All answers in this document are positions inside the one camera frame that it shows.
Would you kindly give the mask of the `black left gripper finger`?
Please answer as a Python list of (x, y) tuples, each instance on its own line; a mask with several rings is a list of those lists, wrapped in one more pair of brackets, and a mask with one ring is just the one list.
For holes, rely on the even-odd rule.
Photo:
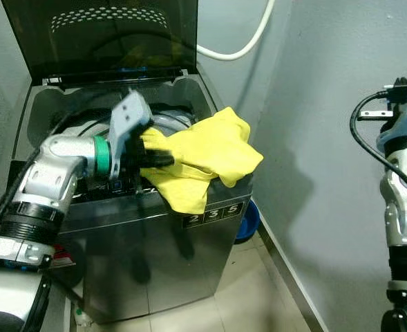
[(176, 159), (165, 149), (143, 149), (140, 154), (140, 169), (171, 167)]

